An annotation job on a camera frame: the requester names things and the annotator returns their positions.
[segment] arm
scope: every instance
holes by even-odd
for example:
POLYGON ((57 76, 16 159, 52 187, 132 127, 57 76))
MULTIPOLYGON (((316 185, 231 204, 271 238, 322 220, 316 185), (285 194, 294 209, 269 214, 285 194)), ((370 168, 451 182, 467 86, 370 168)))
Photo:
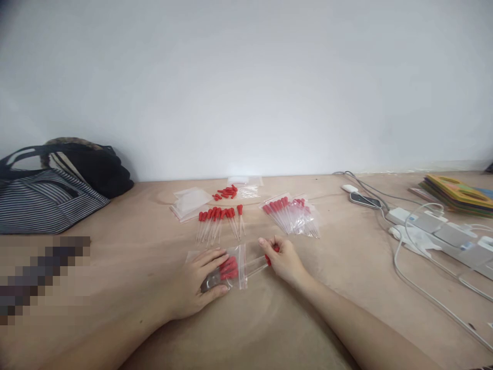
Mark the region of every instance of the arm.
POLYGON ((391 327, 311 277, 289 240, 260 238, 259 244, 274 271, 316 308, 362 369, 441 369, 391 327))
POLYGON ((200 292, 205 277, 227 258, 223 249, 204 251, 185 264, 164 287, 150 294, 138 312, 107 324, 81 344, 52 359, 42 370, 118 369, 162 325, 191 316, 227 293, 224 285, 200 292))

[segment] person's left hand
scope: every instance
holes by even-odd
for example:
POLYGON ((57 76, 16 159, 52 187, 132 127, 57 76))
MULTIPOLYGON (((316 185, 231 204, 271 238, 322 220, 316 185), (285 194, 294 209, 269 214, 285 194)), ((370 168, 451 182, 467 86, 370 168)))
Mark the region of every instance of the person's left hand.
POLYGON ((186 263, 162 289, 159 289, 153 305, 156 306, 156 311, 165 316, 161 324, 191 316, 213 300, 225 295, 228 292, 225 285, 217 285, 205 293, 200 291, 200 285, 208 274, 228 258, 224 249, 205 250, 193 261, 186 263))

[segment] phone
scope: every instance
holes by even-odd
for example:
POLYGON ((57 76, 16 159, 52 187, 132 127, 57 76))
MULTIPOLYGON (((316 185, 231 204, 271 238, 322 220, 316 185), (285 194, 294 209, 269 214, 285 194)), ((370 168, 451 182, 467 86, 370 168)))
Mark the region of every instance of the phone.
POLYGON ((363 198, 361 195, 356 193, 349 194, 349 200, 353 203, 359 204, 360 206, 365 206, 373 209, 382 208, 382 205, 380 204, 380 201, 378 199, 373 199, 370 197, 363 198))

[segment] striped bag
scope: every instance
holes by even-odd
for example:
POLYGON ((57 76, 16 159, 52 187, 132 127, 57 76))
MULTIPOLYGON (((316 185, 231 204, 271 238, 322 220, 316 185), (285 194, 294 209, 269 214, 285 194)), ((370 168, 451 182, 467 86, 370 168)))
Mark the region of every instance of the striped bag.
POLYGON ((109 203, 61 170, 12 168, 24 158, 59 150, 59 145, 30 146, 0 160, 0 234, 57 234, 109 203), (29 149, 34 151, 18 154, 29 149))

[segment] finger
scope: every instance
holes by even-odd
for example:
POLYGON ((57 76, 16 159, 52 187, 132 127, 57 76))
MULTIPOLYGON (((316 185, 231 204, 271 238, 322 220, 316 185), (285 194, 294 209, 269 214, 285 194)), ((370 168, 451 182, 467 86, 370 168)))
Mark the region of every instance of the finger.
POLYGON ((277 253, 272 248, 272 243, 269 240, 265 240, 264 238, 259 238, 258 244, 263 249, 267 257, 269 257, 271 260, 277 258, 277 253))
POLYGON ((220 250, 220 249, 222 249, 222 248, 218 247, 216 249, 204 249, 202 252, 200 252, 199 254, 197 254, 195 256, 195 258, 192 260, 192 263, 203 258, 206 253, 211 253, 211 252, 214 252, 215 250, 220 250))
POLYGON ((197 254, 195 256, 195 258, 192 260, 192 263, 195 263, 196 261, 198 261, 199 259, 201 259, 204 256, 204 254, 206 254, 207 252, 209 252, 209 249, 205 249, 202 252, 200 252, 199 254, 197 254))
POLYGON ((207 265, 210 261, 215 260, 217 257, 221 257, 225 253, 226 251, 224 249, 212 249, 204 253, 204 255, 195 261, 195 263, 199 267, 202 267, 207 265))
POLYGON ((288 243, 286 243, 288 240, 279 235, 274 235, 273 241, 272 245, 277 245, 280 252, 288 245, 288 243))
POLYGON ((216 258, 215 260, 210 261, 207 265, 200 269, 200 273, 204 275, 204 277, 206 277, 215 269, 217 269, 220 265, 226 262, 229 257, 230 256, 228 254, 225 254, 219 258, 216 258))
POLYGON ((211 290, 208 290, 205 292, 201 297, 200 301, 204 306, 208 305, 210 302, 213 300, 222 297, 228 292, 227 286, 225 285, 216 285, 214 288, 211 290))

